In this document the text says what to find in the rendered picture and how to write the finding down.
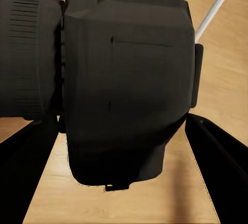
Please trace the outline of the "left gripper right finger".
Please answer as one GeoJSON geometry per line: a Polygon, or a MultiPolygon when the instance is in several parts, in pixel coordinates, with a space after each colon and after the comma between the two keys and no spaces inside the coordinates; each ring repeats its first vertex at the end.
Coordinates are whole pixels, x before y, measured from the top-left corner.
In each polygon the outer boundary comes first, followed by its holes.
{"type": "Polygon", "coordinates": [[[248,147],[192,113],[185,133],[221,224],[248,224],[248,147]]]}

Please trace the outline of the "digital camera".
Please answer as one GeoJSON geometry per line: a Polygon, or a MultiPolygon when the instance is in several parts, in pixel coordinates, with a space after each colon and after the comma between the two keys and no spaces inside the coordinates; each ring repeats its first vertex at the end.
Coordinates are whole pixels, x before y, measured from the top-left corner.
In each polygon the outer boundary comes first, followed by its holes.
{"type": "Polygon", "coordinates": [[[197,105],[195,32],[184,0],[0,0],[0,118],[55,113],[80,184],[156,178],[197,105]]]}

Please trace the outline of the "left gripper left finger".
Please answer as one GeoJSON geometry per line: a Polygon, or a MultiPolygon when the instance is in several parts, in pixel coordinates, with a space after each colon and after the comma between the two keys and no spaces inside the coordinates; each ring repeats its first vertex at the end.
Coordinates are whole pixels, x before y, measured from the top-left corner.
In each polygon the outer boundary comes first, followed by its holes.
{"type": "Polygon", "coordinates": [[[22,224],[59,134],[53,113],[0,144],[0,224],[22,224]]]}

